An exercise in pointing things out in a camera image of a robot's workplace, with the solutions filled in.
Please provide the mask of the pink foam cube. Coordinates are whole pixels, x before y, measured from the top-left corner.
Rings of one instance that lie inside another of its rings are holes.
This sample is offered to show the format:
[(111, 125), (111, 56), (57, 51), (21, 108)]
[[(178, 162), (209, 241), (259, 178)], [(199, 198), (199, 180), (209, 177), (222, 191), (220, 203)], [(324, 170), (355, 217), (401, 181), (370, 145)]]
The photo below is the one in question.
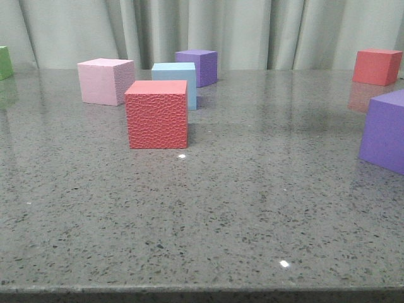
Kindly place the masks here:
[(84, 103), (118, 106), (135, 81), (134, 61), (98, 58), (77, 64)]

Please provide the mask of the light blue foam cube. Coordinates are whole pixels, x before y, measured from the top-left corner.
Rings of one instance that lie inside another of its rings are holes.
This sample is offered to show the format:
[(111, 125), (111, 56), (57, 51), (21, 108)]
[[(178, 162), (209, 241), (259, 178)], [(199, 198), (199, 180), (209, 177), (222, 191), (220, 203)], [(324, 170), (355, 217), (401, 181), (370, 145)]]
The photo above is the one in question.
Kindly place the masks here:
[(155, 63), (151, 69), (151, 78), (152, 80), (186, 80), (188, 109), (197, 109), (196, 66), (193, 62)]

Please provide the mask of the large purple foam cube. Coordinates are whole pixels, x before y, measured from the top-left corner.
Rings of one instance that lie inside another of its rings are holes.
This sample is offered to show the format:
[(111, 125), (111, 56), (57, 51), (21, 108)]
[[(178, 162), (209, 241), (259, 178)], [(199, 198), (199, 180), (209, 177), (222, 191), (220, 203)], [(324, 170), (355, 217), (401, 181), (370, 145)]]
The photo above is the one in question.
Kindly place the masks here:
[(371, 98), (359, 158), (403, 173), (403, 90)]

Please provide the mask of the textured red foam cube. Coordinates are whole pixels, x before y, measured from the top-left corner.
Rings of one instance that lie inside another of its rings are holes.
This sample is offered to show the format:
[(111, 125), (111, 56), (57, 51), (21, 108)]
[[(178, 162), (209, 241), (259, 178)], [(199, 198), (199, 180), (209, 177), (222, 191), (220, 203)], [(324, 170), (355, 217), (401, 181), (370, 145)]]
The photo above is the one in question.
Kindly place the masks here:
[(186, 80), (136, 80), (124, 96), (131, 149), (187, 148)]

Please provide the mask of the green foam cube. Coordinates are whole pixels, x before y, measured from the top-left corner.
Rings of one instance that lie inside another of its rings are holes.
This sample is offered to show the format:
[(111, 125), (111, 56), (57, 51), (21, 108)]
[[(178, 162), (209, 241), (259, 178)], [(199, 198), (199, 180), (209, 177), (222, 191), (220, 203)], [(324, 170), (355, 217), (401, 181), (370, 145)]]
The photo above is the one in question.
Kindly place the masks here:
[(13, 75), (13, 67), (7, 46), (0, 46), (0, 80)]

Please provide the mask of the smooth red foam cube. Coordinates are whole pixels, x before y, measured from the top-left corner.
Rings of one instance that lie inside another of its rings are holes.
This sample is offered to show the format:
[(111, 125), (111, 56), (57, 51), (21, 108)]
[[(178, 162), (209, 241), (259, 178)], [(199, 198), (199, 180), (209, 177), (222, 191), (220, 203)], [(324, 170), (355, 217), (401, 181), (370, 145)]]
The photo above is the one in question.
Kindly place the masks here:
[(357, 52), (352, 81), (379, 86), (395, 83), (402, 57), (402, 50), (360, 50)]

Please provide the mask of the purple foam cube back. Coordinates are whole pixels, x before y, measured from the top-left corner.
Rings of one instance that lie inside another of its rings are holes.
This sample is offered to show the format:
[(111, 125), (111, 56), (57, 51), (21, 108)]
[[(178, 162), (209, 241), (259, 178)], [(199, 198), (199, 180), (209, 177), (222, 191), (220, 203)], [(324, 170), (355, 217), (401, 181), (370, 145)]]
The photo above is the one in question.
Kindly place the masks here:
[(191, 49), (175, 53), (176, 62), (193, 62), (196, 67), (198, 88), (214, 84), (218, 80), (218, 53), (213, 50)]

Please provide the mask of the grey-green curtain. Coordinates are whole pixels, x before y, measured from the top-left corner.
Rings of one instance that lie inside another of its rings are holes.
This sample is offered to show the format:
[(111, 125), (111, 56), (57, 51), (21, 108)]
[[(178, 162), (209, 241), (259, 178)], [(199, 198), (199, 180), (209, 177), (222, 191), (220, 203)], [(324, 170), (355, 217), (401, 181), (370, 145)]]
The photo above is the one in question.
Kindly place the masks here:
[(20, 69), (149, 69), (188, 49), (217, 51), (222, 70), (352, 69), (362, 49), (403, 49), (403, 2), (2, 1), (1, 44)]

